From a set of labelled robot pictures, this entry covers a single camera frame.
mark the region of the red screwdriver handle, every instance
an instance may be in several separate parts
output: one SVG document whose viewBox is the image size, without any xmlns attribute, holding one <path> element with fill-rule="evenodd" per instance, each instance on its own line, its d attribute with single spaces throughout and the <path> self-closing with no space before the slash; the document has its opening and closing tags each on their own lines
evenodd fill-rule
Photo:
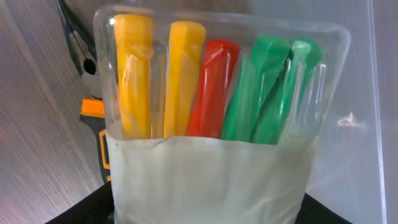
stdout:
<svg viewBox="0 0 398 224">
<path fill-rule="evenodd" d="M 230 40 L 208 41 L 201 65 L 197 100 L 188 124 L 188 136 L 221 137 L 224 106 L 239 51 L 239 45 Z"/>
</svg>

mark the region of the black tray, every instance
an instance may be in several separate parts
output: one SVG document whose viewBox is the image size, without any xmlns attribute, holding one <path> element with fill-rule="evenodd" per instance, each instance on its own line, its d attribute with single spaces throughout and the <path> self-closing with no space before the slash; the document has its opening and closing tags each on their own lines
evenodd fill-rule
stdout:
<svg viewBox="0 0 398 224">
<path fill-rule="evenodd" d="M 66 212 L 47 222 L 47 224 L 112 224 L 114 223 L 113 209 L 112 187 L 111 182 L 108 182 Z M 295 223 L 348 224 L 350 222 L 347 222 L 314 198 L 305 194 Z"/>
</svg>

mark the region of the plier handle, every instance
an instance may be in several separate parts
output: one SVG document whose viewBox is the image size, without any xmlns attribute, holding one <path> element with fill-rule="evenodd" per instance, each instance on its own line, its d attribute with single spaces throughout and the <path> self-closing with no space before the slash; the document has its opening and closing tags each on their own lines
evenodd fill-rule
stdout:
<svg viewBox="0 0 398 224">
<path fill-rule="evenodd" d="M 93 37 L 74 15 L 65 0 L 57 0 L 57 7 L 70 57 L 91 95 L 101 98 L 100 76 Z"/>
</svg>

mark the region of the plastic blister package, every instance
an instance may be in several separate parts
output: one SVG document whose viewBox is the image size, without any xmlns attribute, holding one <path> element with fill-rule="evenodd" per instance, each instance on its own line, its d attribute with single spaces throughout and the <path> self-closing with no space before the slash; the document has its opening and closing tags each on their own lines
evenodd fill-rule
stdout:
<svg viewBox="0 0 398 224">
<path fill-rule="evenodd" d="M 321 22 L 105 6 L 119 223 L 292 223 L 348 51 Z"/>
</svg>

